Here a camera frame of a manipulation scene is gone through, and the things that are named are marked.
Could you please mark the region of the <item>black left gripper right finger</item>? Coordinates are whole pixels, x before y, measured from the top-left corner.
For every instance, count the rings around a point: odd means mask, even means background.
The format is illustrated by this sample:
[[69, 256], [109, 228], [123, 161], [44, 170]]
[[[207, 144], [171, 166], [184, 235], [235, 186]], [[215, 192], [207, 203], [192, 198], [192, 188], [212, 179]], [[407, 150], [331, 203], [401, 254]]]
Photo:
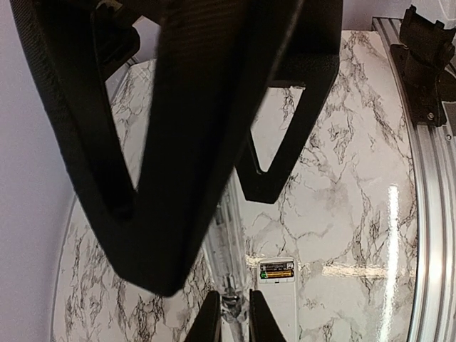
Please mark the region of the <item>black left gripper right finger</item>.
[[249, 292], [249, 341], [286, 341], [272, 315], [263, 293], [258, 290], [250, 290]]

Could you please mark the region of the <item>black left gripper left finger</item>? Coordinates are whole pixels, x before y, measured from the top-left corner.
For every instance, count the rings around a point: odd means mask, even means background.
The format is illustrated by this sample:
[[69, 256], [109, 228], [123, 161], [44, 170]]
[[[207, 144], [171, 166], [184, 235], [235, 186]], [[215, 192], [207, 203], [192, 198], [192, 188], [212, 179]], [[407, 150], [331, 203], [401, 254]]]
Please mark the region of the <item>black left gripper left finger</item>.
[[222, 340], [220, 295], [210, 291], [189, 330], [185, 342], [219, 342]]

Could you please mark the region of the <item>white remote control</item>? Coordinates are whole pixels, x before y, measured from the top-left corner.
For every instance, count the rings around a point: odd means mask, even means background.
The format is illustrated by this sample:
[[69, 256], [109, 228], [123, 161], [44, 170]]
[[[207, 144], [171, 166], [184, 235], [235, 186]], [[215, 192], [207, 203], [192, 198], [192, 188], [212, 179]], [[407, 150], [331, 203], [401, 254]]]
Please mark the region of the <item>white remote control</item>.
[[[260, 264], [291, 261], [294, 263], [293, 278], [260, 279]], [[260, 290], [286, 341], [298, 341], [297, 264], [294, 258], [278, 257], [263, 259], [257, 266], [257, 289]]]

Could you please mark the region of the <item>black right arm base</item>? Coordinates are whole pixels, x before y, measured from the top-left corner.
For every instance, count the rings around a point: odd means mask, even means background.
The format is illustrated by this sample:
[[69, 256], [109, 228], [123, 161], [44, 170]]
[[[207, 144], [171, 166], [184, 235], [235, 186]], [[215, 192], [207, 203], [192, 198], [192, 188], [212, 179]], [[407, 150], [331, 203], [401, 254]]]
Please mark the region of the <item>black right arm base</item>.
[[455, 101], [455, 77], [446, 71], [455, 56], [454, 37], [454, 28], [431, 22], [416, 6], [405, 11], [400, 43], [390, 45], [390, 52], [415, 125], [440, 127], [447, 122], [442, 103]]

